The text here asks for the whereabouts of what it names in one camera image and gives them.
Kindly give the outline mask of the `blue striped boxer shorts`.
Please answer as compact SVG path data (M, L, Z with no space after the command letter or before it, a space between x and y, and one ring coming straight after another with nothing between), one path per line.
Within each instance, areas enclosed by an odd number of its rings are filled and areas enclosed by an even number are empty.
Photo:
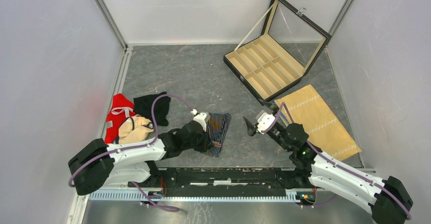
M231 122L230 113L209 113L207 132L213 143L213 148L203 152L205 155L219 157Z

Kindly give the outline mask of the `black underwear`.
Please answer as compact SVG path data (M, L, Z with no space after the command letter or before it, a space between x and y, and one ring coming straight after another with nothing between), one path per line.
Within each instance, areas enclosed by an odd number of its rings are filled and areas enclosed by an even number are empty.
M159 94L149 94L149 95L133 98L133 103L134 103L133 112L147 119L150 119L153 122L152 113L151 113L153 103L156 100L156 98L165 94L167 93L161 92ZM171 102L170 97L162 97L156 101L153 107L153 112L154 112L157 125L159 126L169 125L169 122L166 117L169 113L170 102Z

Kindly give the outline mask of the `black compartment box glass lid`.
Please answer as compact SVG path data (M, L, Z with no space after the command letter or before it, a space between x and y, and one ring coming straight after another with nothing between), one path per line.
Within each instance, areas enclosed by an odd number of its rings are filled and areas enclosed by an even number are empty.
M310 71L331 34L287 0L269 7L224 63L261 104L298 84Z

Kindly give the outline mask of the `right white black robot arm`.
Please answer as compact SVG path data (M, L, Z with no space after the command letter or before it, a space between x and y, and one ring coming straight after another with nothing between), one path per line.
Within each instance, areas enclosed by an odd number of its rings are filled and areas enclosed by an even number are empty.
M245 119L248 135L268 135L286 152L297 171L299 187L331 191L369 213L375 223L405 223L412 219L413 200L394 176L384 179L337 160L309 141L302 124L282 126L272 114L263 113L256 123Z

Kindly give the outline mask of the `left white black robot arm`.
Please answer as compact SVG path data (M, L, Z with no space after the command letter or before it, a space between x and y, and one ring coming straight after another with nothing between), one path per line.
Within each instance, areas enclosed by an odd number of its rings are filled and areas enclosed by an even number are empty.
M77 195L89 195L102 187L128 182L154 187L160 174L156 162L179 156L192 149L206 152L214 143L200 123L192 120L157 137L131 144L106 144L92 140L69 162L69 186Z

